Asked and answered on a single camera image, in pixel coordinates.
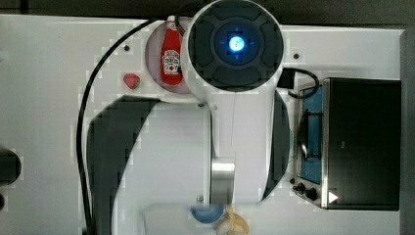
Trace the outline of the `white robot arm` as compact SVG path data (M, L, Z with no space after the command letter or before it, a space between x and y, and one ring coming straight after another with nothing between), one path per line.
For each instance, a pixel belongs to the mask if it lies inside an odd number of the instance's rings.
M285 173L289 119L277 92L284 57L281 26L251 0L216 0L184 33L183 77L210 113L205 204L258 203ZM124 95L92 119L86 154L93 235L115 234L119 184L156 104L154 98Z

